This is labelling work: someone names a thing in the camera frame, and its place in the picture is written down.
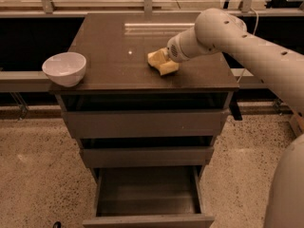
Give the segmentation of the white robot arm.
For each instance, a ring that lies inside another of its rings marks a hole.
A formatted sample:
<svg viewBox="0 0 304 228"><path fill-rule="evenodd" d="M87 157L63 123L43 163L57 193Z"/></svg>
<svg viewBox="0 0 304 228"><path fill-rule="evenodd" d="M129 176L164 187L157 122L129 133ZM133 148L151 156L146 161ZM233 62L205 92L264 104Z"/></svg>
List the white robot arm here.
<svg viewBox="0 0 304 228"><path fill-rule="evenodd" d="M303 55L247 31L222 9L206 9L188 30L147 54L161 75L192 58L224 52L255 75L298 117L304 114ZM304 228L304 134L283 152L275 169L263 228Z"/></svg>

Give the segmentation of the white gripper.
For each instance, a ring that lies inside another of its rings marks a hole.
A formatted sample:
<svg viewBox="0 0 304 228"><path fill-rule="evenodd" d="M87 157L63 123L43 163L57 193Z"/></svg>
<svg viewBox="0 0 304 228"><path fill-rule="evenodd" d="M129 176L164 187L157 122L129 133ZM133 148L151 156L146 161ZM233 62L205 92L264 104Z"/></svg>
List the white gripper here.
<svg viewBox="0 0 304 228"><path fill-rule="evenodd" d="M214 47L204 46L197 38L195 29L190 28L172 37L166 47L147 54L147 62L152 67L158 67L169 61L169 58L181 63L202 55L217 53Z"/></svg>

